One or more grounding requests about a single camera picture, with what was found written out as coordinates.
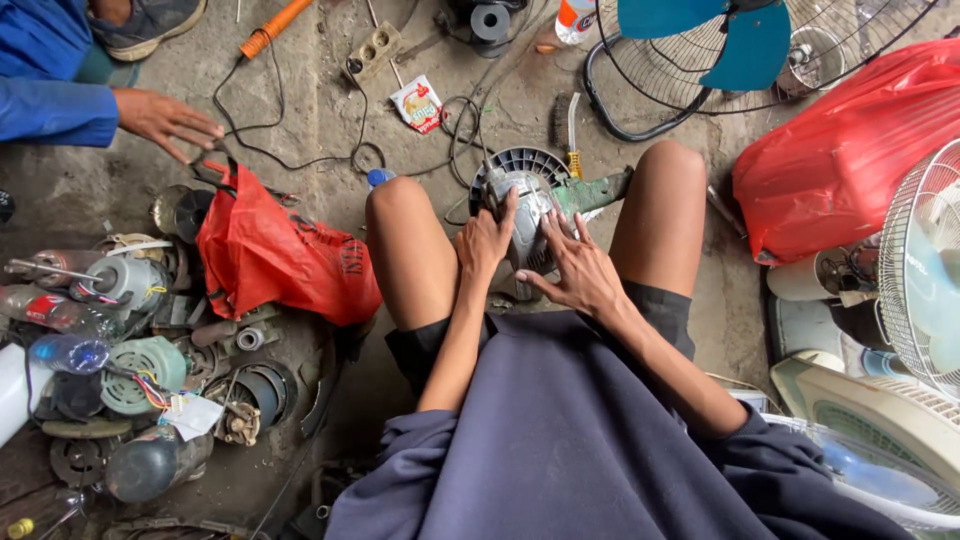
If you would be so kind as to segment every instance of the dark shorts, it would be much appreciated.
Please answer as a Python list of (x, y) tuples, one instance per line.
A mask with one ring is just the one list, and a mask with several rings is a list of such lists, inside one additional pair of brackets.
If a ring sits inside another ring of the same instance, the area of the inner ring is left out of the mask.
[[(622, 281), (623, 290), (634, 303), (643, 318), (657, 332), (684, 356), (693, 360), (694, 346), (686, 333), (686, 322), (690, 318), (690, 299), (660, 288), (640, 283)], [(622, 347), (615, 343), (606, 331), (595, 321), (587, 320), (598, 333), (611, 341), (611, 347), (619, 355)], [(393, 353), (400, 373), (410, 382), (414, 395), (423, 392), (426, 380), (430, 377), (433, 362), (437, 359), (441, 345), (444, 344), (446, 329), (450, 318), (410, 331), (394, 330), (387, 334), (387, 347)], [(492, 321), (484, 318), (484, 327), (480, 331), (480, 350), (496, 333)]]

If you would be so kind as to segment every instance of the shoe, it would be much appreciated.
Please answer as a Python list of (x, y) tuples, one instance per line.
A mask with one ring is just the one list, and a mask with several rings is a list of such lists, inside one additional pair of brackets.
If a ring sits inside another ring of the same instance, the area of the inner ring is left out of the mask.
[(130, 18), (122, 26), (88, 16), (90, 30), (107, 54), (119, 61), (150, 56), (161, 41), (179, 36), (200, 22), (206, 0), (131, 0)]

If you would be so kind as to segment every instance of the navy sweatshirt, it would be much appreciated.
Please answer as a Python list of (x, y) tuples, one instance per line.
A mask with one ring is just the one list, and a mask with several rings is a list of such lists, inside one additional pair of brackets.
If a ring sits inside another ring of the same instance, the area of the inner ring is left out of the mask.
[(726, 439), (691, 438), (571, 311), (494, 323), (462, 412), (390, 420), (327, 540), (911, 538), (755, 411)]

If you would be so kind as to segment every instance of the orange plastic bag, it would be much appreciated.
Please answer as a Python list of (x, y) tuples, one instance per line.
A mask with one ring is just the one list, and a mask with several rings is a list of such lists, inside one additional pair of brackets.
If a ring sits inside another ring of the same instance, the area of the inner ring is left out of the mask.
[(872, 61), (737, 158), (754, 259), (791, 262), (883, 226), (918, 161), (960, 135), (960, 39)]
[(281, 206), (233, 159), (230, 167), (204, 166), (236, 191), (234, 198), (217, 190), (197, 234), (207, 297), (218, 315), (237, 320), (265, 302), (280, 302), (338, 326), (373, 317), (383, 299), (363, 242)]

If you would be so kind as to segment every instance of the snack wrapper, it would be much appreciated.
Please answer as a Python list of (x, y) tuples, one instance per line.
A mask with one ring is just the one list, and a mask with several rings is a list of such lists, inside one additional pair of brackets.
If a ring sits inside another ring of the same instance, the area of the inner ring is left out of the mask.
[(403, 120), (422, 135), (440, 125), (444, 102), (433, 91), (433, 86), (425, 76), (420, 75), (390, 99), (394, 100)]

